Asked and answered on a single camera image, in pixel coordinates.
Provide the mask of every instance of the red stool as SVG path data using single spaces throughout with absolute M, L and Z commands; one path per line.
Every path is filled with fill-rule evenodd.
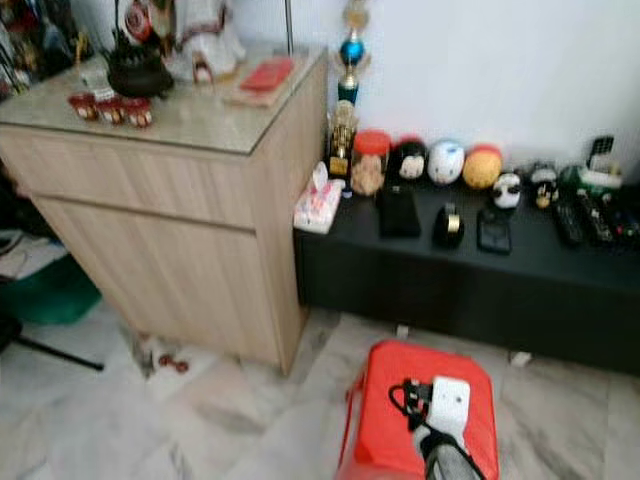
M 424 460 L 413 446 L 407 419 L 389 401 L 388 391 L 405 378 L 431 383 L 435 375 L 471 386 L 467 449 L 488 480 L 498 480 L 498 447 L 491 380 L 470 358 L 418 345 L 384 341 L 369 352 L 364 371 L 347 392 L 347 423 L 337 479 L 424 480 Z

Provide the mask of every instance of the wooden cabinet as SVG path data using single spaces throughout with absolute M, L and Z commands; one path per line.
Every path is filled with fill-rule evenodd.
M 13 105 L 11 115 L 0 108 L 2 158 L 135 330 L 286 372 L 304 327 L 293 207 L 322 157 L 326 122 L 326 53 L 308 62 L 246 151 L 129 138 L 105 125 L 43 128 L 41 117 L 16 121 Z M 29 95 L 19 100 L 27 107 Z M 186 131 L 188 119 L 176 122 Z

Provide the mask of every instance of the white tile floor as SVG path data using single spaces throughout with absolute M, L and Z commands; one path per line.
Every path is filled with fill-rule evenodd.
M 18 346 L 0 358 L 0 480 L 332 478 L 344 391 L 392 326 L 314 311 L 293 371 L 204 353 L 191 375 L 145 381 L 104 303 L 30 337 L 100 361 L 102 374 Z M 640 478 L 640 381 L 412 330 L 491 375 L 504 479 Z

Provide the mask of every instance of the phone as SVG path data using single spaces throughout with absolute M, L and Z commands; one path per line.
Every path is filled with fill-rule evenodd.
M 478 212 L 478 248 L 502 255 L 511 253 L 511 229 L 504 214 L 489 208 Z

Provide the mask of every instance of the remote control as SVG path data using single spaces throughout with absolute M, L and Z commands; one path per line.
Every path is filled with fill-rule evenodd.
M 598 209 L 595 202 L 587 195 L 584 190 L 578 190 L 578 205 L 582 210 L 584 220 L 587 223 L 591 234 L 596 243 L 611 244 L 613 243 L 613 234 L 602 217 L 602 213 Z
M 568 200 L 558 200 L 552 204 L 553 218 L 560 238 L 570 247 L 577 247 L 584 241 L 579 219 Z

